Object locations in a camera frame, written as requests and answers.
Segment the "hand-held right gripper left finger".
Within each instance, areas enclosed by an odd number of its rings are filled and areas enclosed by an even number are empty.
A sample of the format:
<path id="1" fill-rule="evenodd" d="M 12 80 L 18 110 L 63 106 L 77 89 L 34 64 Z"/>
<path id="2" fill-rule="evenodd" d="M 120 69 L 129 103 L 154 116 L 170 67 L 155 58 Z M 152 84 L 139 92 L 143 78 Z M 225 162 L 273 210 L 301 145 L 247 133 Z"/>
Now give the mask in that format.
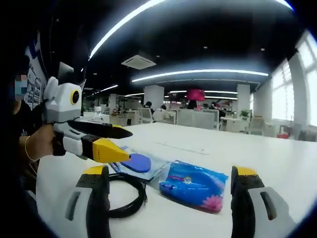
<path id="1" fill-rule="evenodd" d="M 108 166 L 91 167 L 77 181 L 67 203 L 65 219 L 81 238 L 109 238 Z"/>

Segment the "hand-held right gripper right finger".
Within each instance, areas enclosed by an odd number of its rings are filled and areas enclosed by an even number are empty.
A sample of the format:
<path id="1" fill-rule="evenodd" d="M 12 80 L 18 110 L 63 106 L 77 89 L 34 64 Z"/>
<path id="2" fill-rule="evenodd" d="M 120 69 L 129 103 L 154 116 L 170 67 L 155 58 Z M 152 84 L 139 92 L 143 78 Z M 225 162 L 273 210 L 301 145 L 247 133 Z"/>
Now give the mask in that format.
<path id="1" fill-rule="evenodd" d="M 253 169 L 232 167 L 231 195 L 233 238 L 285 238 L 296 227 L 287 202 Z"/>

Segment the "person's left hand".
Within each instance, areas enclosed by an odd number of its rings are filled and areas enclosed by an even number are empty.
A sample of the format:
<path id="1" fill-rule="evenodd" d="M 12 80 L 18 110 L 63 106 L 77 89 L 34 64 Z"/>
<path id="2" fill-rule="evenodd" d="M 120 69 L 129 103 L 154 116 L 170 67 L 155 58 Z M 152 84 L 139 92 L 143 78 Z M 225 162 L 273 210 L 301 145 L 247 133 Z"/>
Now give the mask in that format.
<path id="1" fill-rule="evenodd" d="M 41 126 L 26 142 L 26 151 L 33 161 L 53 154 L 55 133 L 51 124 Z"/>

